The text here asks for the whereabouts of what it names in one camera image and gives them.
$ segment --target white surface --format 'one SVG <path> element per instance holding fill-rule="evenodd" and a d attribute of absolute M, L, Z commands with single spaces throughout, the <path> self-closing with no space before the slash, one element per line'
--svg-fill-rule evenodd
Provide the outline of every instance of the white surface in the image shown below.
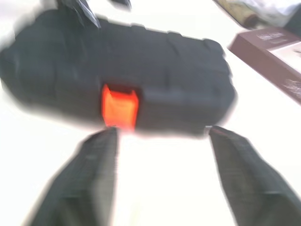
<path fill-rule="evenodd" d="M 0 0 L 0 34 L 9 37 L 32 1 Z M 251 140 L 260 154 L 301 194 L 301 106 L 226 48 L 240 28 L 211 0 L 132 0 L 133 12 L 100 1 L 111 19 L 221 43 L 238 100 L 223 127 Z M 0 225 L 21 225 L 52 175 L 80 142 L 100 130 L 41 111 L 27 112 L 0 89 Z M 220 186 L 210 140 L 193 137 L 120 136 L 115 226 L 235 225 Z"/>

